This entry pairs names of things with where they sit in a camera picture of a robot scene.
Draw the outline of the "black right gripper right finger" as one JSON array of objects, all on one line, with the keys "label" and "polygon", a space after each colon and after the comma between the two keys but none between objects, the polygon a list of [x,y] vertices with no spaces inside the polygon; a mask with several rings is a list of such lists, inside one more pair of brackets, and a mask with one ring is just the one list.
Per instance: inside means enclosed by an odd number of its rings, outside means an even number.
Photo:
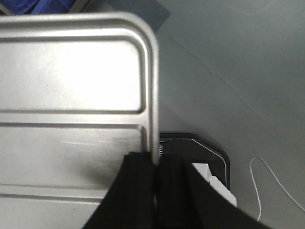
[{"label": "black right gripper right finger", "polygon": [[161,156],[157,177],[158,229],[265,229],[223,198],[181,155]]}]

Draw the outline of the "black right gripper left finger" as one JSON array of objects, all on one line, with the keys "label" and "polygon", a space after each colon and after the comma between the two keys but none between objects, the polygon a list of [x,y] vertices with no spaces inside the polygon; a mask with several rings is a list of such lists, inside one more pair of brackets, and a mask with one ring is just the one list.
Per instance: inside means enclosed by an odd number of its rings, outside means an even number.
[{"label": "black right gripper left finger", "polygon": [[150,153],[125,155],[110,189],[83,228],[154,228],[154,175]]}]

